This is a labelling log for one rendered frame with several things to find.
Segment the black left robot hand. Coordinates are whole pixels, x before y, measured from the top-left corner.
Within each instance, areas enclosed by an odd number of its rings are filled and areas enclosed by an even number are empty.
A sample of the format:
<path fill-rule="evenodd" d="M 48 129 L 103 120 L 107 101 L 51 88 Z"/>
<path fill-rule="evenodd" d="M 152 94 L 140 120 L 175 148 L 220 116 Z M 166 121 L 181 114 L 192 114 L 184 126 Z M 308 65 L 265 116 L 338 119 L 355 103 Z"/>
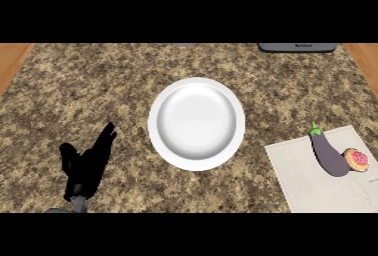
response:
<path fill-rule="evenodd" d="M 90 199 L 97 191 L 104 167 L 110 157 L 112 142 L 116 137 L 115 125 L 107 123 L 93 147 L 82 154 L 69 143 L 59 146 L 62 170 L 68 176 L 63 199 L 70 201 L 76 196 Z"/>

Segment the white oval plate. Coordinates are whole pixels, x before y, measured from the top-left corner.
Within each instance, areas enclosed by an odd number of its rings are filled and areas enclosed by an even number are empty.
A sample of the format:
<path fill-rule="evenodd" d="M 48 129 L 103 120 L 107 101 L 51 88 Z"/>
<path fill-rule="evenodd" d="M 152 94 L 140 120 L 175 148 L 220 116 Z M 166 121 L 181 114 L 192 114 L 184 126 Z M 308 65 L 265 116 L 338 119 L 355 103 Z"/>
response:
<path fill-rule="evenodd" d="M 187 171 L 218 167 L 236 153 L 245 133 L 242 104 L 215 80 L 192 77 L 159 92 L 147 132 L 162 159 Z"/>

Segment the pale grey placemat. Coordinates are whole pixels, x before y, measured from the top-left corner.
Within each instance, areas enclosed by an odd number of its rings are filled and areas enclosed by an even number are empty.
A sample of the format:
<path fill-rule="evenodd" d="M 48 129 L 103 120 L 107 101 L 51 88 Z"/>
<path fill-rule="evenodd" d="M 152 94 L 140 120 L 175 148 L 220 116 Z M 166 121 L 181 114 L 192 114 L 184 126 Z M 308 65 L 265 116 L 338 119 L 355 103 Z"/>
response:
<path fill-rule="evenodd" d="M 351 125 L 324 132 L 339 153 L 357 149 L 367 156 L 367 171 L 332 177 L 322 169 L 308 136 L 264 147 L 292 212 L 378 213 L 378 161 Z"/>

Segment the pink frosted cupcake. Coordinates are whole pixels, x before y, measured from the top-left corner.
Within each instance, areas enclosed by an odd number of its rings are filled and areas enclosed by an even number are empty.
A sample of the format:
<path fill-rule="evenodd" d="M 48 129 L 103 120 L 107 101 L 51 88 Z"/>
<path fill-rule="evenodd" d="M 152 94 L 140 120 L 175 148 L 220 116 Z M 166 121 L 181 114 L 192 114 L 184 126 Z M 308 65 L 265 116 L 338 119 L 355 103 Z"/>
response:
<path fill-rule="evenodd" d="M 367 170 L 367 156 L 354 148 L 344 151 L 344 159 L 353 171 L 364 172 Z"/>

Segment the purple eggplant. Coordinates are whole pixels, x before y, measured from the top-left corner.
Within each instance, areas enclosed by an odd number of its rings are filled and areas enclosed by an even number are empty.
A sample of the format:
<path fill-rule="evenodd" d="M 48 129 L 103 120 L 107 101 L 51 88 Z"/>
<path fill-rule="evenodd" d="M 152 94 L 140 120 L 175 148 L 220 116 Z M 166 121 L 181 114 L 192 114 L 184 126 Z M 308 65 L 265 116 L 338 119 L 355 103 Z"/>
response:
<path fill-rule="evenodd" d="M 329 144 L 323 131 L 316 126 L 316 122 L 311 122 L 308 138 L 311 142 L 314 157 L 320 167 L 330 176 L 345 176 L 350 170 L 348 164 L 344 160 L 344 157 Z"/>

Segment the dark grey appliance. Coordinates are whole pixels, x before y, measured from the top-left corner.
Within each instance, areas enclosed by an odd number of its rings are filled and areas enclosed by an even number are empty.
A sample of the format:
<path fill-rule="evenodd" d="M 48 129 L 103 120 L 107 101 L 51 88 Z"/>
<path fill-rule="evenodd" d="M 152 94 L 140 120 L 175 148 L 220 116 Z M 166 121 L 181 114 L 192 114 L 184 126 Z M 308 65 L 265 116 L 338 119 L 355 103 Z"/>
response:
<path fill-rule="evenodd" d="M 258 49 L 268 53 L 329 53 L 336 43 L 258 43 Z"/>

